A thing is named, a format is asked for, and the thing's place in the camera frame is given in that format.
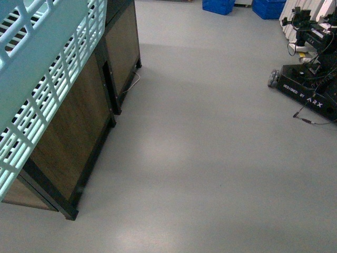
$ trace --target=black cable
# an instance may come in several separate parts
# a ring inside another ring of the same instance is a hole
[[[294,54],[291,54],[290,51],[289,51],[289,45],[290,45],[290,44],[294,44],[294,45],[295,45]],[[296,54],[296,43],[288,42],[286,48],[288,49],[288,54],[289,54],[290,56],[294,56],[294,55]]]

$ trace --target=cabinet door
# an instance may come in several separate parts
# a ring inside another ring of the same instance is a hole
[[[134,2],[106,33],[105,40],[117,93],[120,94],[140,55]]]
[[[31,155],[67,200],[109,118],[110,111],[93,54]]]

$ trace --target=cabinet leg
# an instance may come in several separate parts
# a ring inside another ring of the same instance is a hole
[[[141,67],[142,67],[142,61],[141,61],[141,59],[139,58],[138,61],[137,61],[137,63],[136,63],[136,68],[137,68],[137,69],[140,69]]]

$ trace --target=arx logo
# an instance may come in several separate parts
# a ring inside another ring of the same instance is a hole
[[[312,98],[308,98],[307,101],[313,103],[314,105],[317,105],[319,108],[322,108],[322,105],[323,105],[323,104],[320,103],[320,102],[318,102],[318,101],[315,100],[315,99],[313,100]]]

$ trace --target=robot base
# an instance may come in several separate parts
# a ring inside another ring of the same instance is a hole
[[[288,97],[300,102],[312,111],[330,121],[337,119],[337,84],[329,85],[324,93],[316,93],[314,88],[302,85],[303,76],[312,77],[303,65],[284,65],[280,71],[274,70],[268,86],[276,88]]]

